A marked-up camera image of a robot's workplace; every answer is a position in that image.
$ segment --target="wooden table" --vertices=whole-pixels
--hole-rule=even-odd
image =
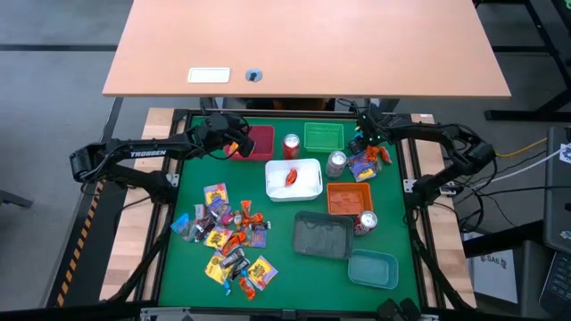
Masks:
[[[189,83],[203,67],[229,81]],[[136,0],[103,94],[510,96],[471,0]]]
[[[147,116],[142,138],[167,137],[170,131],[173,112],[173,109],[151,109]],[[434,121],[431,115],[412,115],[412,117],[415,121]],[[179,131],[182,131],[182,129],[183,126],[178,127]],[[416,142],[416,145],[422,174],[435,173],[443,169],[443,157],[440,146],[437,143]],[[409,177],[412,177],[412,163],[406,141],[403,141],[403,147],[407,172]],[[151,171],[160,169],[161,165],[162,158],[138,159],[135,163],[135,169]],[[176,166],[176,164],[172,164],[171,162],[171,170],[174,169],[174,166]],[[145,197],[144,190],[140,188],[129,190],[125,203],[130,203],[143,197]],[[453,206],[450,198],[440,197],[437,201]],[[116,293],[137,267],[137,264],[142,258],[152,208],[153,205],[150,201],[147,201],[123,211],[103,281],[100,299],[108,299]],[[450,210],[438,206],[429,207],[428,213],[432,225],[434,247],[439,266],[462,298],[475,307],[476,301],[468,275],[468,268],[464,258],[456,216]],[[424,237],[421,220],[418,222],[418,228],[421,237]],[[155,264],[156,259],[149,269],[149,273],[147,273],[143,292],[144,299],[149,299],[151,296],[154,270],[156,269]],[[424,266],[424,276],[428,304],[434,307],[436,306],[434,287],[432,286],[432,278],[426,266]]]

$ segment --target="gray floor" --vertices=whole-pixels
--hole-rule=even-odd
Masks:
[[[567,32],[550,2],[535,2],[559,50],[569,57]],[[0,43],[117,43],[128,16],[129,0],[4,0],[0,2]],[[483,5],[478,9],[495,45],[538,45],[523,8]],[[55,257],[72,221],[79,185],[70,176],[68,155],[99,139],[112,100],[101,96],[112,53],[0,52],[0,189],[34,199],[31,210],[0,207],[0,310],[37,307]],[[545,136],[551,124],[487,122],[490,108],[525,110],[546,102],[563,88],[549,57],[497,55],[513,94],[511,100],[405,100],[400,112],[433,113],[441,122],[469,125],[509,152]],[[193,107],[195,99],[127,99],[116,136],[137,138],[148,107]],[[500,168],[524,155],[499,160]],[[543,167],[490,188],[541,185]],[[516,224],[542,216],[542,193],[497,197]],[[467,215],[472,201],[458,210]],[[483,228],[509,227],[486,203]]]

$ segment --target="green mat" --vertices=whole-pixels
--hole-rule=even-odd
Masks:
[[[202,118],[193,120],[193,126]],[[343,124],[345,142],[354,135],[354,120],[315,119],[248,119],[251,125],[271,125],[275,129],[274,159],[282,159],[281,140],[286,134],[303,137],[303,125],[308,122]],[[160,306],[186,306],[242,309],[307,309],[337,311],[375,311],[386,299],[397,302],[412,298],[418,305],[418,290],[413,267],[407,227],[402,222],[402,198],[397,154],[394,146],[387,146],[393,159],[392,166],[384,166],[371,185],[373,207],[378,215],[378,226],[368,235],[356,236],[353,249],[381,251],[392,254],[399,261],[399,283],[394,290],[354,284],[347,276],[346,260],[304,256],[292,249],[294,216],[300,210],[327,213],[327,186],[332,182],[354,182],[349,170],[341,178],[329,180],[325,175],[323,193],[314,201],[272,202],[265,192],[265,162],[188,160],[181,176],[175,219],[184,213],[194,217],[194,204],[204,203],[203,188],[226,183],[228,198],[233,207],[241,200],[252,200],[252,212],[261,212],[271,221],[266,249],[245,248],[246,257],[254,262],[263,255],[279,273],[263,291],[257,291],[252,301],[246,299],[237,280],[232,293],[224,295],[221,285],[204,274],[204,268],[214,250],[202,243],[186,243],[173,234],[162,279]],[[307,152],[302,147],[301,158],[315,158],[325,174],[328,153]]]

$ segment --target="green basket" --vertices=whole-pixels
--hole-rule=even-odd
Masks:
[[[303,146],[308,152],[334,152],[344,148],[343,125],[305,123]]]

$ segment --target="white cable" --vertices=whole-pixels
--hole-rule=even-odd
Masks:
[[[571,147],[571,143],[569,143],[569,144],[567,144],[567,145],[561,147],[558,151],[556,151],[556,152],[554,152],[553,154],[551,154],[551,155],[545,157],[544,159],[538,160],[537,162],[535,162],[535,163],[529,165],[529,166],[526,167],[526,168],[517,170],[517,171],[515,171],[515,172],[513,172],[513,173],[506,174],[506,175],[504,175],[504,176],[502,176],[502,177],[497,177],[497,178],[493,179],[492,182],[490,182],[490,184],[493,183],[493,182],[500,181],[500,180],[502,180],[502,179],[506,179],[506,178],[513,177],[513,176],[515,176],[515,175],[517,175],[517,174],[521,174],[521,173],[525,172],[525,171],[528,170],[528,169],[532,169],[532,168],[534,168],[535,166],[537,166],[537,165],[539,165],[539,164],[541,164],[541,163],[543,163],[543,162],[545,162],[545,161],[548,161],[549,159],[555,157],[556,155],[558,155],[561,151],[563,151],[563,150],[566,149],[567,147]],[[477,189],[478,187],[484,186],[484,185],[485,185],[485,182],[483,182],[482,184],[478,184],[478,185],[476,185],[476,186],[472,186],[472,188],[473,188],[473,189]]]

